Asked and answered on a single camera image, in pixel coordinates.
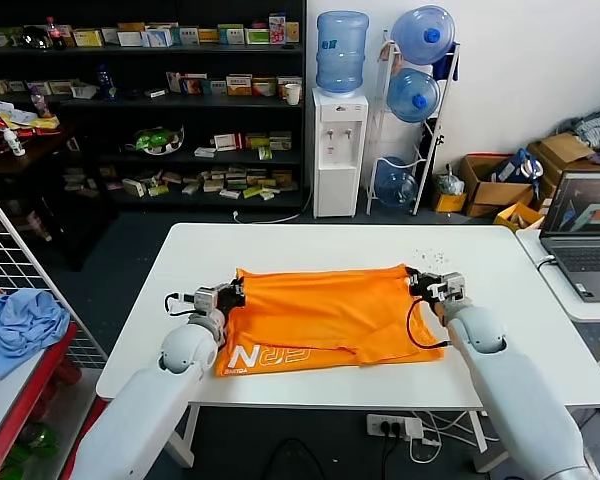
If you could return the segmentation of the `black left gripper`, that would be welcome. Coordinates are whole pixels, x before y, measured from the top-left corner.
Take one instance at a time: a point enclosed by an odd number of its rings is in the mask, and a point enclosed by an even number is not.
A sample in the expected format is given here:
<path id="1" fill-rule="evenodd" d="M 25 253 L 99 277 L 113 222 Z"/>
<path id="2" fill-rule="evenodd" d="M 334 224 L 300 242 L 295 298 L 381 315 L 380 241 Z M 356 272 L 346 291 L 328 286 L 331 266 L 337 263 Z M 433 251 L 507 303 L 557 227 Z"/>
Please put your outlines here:
<path id="1" fill-rule="evenodd" d="M 236 306 L 245 306 L 246 296 L 243 292 L 243 278 L 234 278 L 229 284 L 224 284 L 218 289 L 217 309 L 221 312 L 230 312 Z"/>

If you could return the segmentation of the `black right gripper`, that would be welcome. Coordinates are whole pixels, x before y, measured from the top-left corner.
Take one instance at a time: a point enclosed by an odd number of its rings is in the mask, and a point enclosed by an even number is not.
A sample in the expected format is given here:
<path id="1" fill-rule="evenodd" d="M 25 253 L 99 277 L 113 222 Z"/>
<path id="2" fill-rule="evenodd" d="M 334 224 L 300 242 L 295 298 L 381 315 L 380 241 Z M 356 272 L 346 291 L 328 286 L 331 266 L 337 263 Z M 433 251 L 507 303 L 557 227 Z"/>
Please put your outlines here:
<path id="1" fill-rule="evenodd" d="M 437 275 L 424 274 L 423 272 L 411 267 L 407 267 L 406 271 L 409 276 L 409 291 L 414 293 L 415 297 L 423 298 L 427 302 L 437 300 Z"/>

